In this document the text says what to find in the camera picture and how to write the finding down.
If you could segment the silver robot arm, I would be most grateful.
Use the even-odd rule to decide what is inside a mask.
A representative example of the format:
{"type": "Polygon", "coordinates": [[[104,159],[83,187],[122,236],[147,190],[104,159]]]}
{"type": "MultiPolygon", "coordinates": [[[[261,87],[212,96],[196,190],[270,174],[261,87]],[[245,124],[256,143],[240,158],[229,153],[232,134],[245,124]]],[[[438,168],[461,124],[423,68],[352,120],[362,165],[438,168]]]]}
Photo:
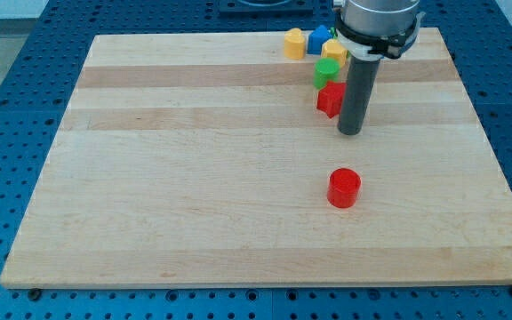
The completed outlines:
{"type": "Polygon", "coordinates": [[[345,25],[366,36],[393,36],[408,29],[419,10],[419,0],[345,0],[345,25]]]}

